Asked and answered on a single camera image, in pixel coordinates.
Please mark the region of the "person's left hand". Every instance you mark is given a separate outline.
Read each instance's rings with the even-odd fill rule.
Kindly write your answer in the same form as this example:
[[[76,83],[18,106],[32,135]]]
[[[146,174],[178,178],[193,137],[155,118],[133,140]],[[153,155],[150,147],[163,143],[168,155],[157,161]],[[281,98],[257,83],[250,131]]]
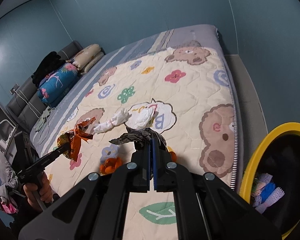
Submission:
[[[38,194],[40,201],[43,203],[51,203],[53,197],[53,191],[50,185],[50,181],[47,178],[45,172],[39,176],[40,189],[37,184],[26,183],[23,185],[24,192],[27,196],[28,203],[37,211],[42,211],[40,204],[38,203],[35,194]]]

